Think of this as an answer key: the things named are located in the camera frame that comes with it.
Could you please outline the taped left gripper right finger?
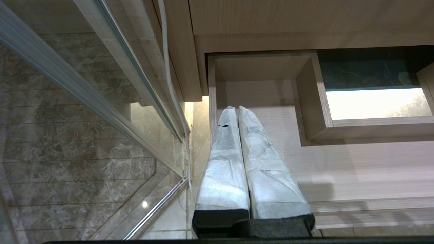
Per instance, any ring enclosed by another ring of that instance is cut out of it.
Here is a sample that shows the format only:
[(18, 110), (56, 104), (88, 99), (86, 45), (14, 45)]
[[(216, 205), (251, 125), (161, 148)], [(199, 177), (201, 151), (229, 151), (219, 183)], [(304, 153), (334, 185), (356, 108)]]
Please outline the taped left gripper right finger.
[(240, 106), (238, 127), (252, 218), (303, 218), (309, 230), (314, 230), (316, 220), (310, 205), (259, 118)]

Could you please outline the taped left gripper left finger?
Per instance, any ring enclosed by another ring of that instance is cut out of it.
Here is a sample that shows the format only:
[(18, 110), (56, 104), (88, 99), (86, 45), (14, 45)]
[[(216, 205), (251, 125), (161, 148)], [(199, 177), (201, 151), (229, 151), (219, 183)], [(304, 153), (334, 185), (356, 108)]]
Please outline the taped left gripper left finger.
[(237, 112), (227, 107), (215, 129), (197, 194), (191, 227), (197, 238), (226, 238), (232, 226), (250, 218), (248, 182)]

